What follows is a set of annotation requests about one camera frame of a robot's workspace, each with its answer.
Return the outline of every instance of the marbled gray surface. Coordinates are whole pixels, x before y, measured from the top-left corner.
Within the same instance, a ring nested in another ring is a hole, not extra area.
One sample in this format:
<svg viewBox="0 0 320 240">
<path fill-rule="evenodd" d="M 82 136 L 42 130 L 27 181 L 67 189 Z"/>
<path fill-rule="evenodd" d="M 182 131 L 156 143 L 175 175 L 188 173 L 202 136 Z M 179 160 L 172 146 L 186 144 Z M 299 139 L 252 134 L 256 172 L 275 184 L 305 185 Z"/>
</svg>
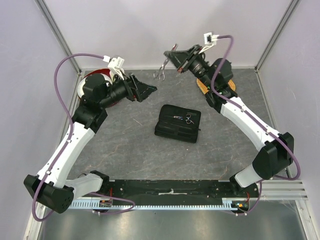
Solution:
<svg viewBox="0 0 320 240">
<path fill-rule="evenodd" d="M 258 153 L 254 145 L 236 125 L 209 107 L 191 73 L 166 70 L 165 81 L 159 81 L 154 80 L 153 70 L 132 72 L 158 91 L 141 103 L 123 99 L 107 109 L 107 119 L 83 149 L 70 178 L 98 170 L 112 179 L 226 180 L 252 163 Z M 270 124 L 255 71 L 234 69 L 233 73 L 236 92 Z M 164 104 L 201 111 L 197 143 L 155 136 Z"/>
</svg>

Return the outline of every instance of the black zippered pouch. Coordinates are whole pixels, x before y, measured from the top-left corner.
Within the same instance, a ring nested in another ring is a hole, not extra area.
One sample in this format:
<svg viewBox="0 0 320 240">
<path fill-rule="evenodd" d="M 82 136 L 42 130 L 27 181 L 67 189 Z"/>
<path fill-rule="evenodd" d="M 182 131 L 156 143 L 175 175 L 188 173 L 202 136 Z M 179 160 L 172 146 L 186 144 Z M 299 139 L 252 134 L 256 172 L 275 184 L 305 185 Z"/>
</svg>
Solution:
<svg viewBox="0 0 320 240">
<path fill-rule="evenodd" d="M 201 112 L 174 105 L 163 105 L 154 134 L 195 144 L 198 139 Z"/>
</svg>

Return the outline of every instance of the gray floor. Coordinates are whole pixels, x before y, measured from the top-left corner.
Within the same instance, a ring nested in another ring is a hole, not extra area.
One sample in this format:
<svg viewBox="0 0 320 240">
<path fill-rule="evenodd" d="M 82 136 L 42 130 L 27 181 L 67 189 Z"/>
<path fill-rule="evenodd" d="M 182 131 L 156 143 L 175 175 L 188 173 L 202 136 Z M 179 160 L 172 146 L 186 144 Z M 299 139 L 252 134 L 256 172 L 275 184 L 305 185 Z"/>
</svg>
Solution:
<svg viewBox="0 0 320 240">
<path fill-rule="evenodd" d="M 252 163 L 257 151 L 228 119 L 210 108 L 191 73 L 134 71 L 137 78 L 158 87 L 148 99 L 122 100 L 107 109 L 108 117 L 71 169 L 70 178 L 98 170 L 112 179 L 229 179 Z M 233 70 L 236 92 L 262 120 L 270 124 L 253 69 Z M 201 111 L 196 144 L 154 135 L 161 107 L 176 105 Z"/>
<path fill-rule="evenodd" d="M 38 240 L 306 240 L 295 202 L 259 202 L 248 216 L 211 210 L 134 210 L 97 216 L 67 210 Z"/>
</svg>

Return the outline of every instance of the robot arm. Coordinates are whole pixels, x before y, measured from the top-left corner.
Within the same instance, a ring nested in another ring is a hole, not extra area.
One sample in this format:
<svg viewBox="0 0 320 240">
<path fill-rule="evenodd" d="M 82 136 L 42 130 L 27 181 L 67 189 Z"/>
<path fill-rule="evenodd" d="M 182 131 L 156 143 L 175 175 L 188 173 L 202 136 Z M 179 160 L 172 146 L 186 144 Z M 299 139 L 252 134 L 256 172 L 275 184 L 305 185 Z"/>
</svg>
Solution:
<svg viewBox="0 0 320 240">
<path fill-rule="evenodd" d="M 72 117 L 73 134 L 71 138 L 68 139 L 69 129 L 46 165 L 36 176 L 28 175 L 24 180 L 25 187 L 34 197 L 41 180 L 45 179 L 37 202 L 57 213 L 67 210 L 73 199 L 99 191 L 104 182 L 109 180 L 108 176 L 96 170 L 84 177 L 67 180 L 71 167 L 82 149 L 94 137 L 108 116 L 105 108 L 123 98 L 142 102 L 157 90 L 155 86 L 138 81 L 133 74 L 124 75 L 123 69 L 119 65 L 116 66 L 117 62 L 119 62 L 117 59 L 115 61 L 112 59 L 109 64 L 111 66 L 108 66 L 113 72 L 110 74 L 113 78 L 111 81 L 107 80 L 103 74 L 93 74 L 82 82 L 83 86 L 80 90 L 78 89 L 81 97 L 80 104 Z M 48 167 L 60 153 L 66 141 L 68 141 L 66 148 L 51 171 L 48 171 Z"/>
<path fill-rule="evenodd" d="M 165 51 L 164 55 L 173 63 L 179 73 L 186 71 L 193 73 L 209 106 L 237 125 L 259 151 L 250 166 L 230 178 L 234 193 L 237 194 L 237 192 L 243 191 L 244 188 L 251 184 L 255 184 L 260 180 L 270 179 L 292 164 L 293 160 L 289 153 L 272 135 L 279 137 L 292 152 L 294 149 L 294 138 L 288 132 L 280 134 L 277 130 L 268 126 L 230 88 L 228 82 L 232 79 L 233 73 L 231 63 L 227 60 L 219 70 L 213 87 L 216 90 L 215 92 L 231 100 L 231 102 L 214 93 L 211 88 L 212 78 L 222 58 L 217 59 L 212 65 L 209 65 L 209 62 L 205 60 L 204 51 L 213 47 L 217 39 L 218 35 L 206 33 L 204 35 L 204 47 L 194 45 L 185 51 Z M 232 102 L 241 106 L 241 108 L 238 108 Z M 251 114 L 256 121 L 249 117 L 247 113 Z"/>
</svg>

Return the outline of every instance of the wall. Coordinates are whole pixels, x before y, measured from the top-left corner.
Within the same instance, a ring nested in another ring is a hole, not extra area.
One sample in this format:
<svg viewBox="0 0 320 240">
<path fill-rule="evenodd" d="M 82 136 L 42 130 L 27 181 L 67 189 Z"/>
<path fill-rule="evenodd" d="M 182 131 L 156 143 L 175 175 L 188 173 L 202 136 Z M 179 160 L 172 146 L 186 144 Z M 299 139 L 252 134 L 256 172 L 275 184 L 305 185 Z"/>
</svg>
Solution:
<svg viewBox="0 0 320 240">
<path fill-rule="evenodd" d="M 320 223 L 320 2 L 303 0 L 261 69 L 276 125 L 295 138 L 301 179 Z"/>
<path fill-rule="evenodd" d="M 73 53 L 120 55 L 127 69 L 157 69 L 163 52 L 204 44 L 203 34 L 235 38 L 234 67 L 255 66 L 290 0 L 46 0 Z M 207 52 L 213 62 L 228 41 Z M 81 68 L 106 65 L 79 59 Z"/>
<path fill-rule="evenodd" d="M 64 53 L 32 0 L 2 3 L 0 33 L 0 232 L 1 239 L 18 240 L 32 203 L 24 178 L 48 161 L 66 120 L 53 84 Z M 66 63 L 58 77 L 69 103 L 76 72 Z"/>
</svg>

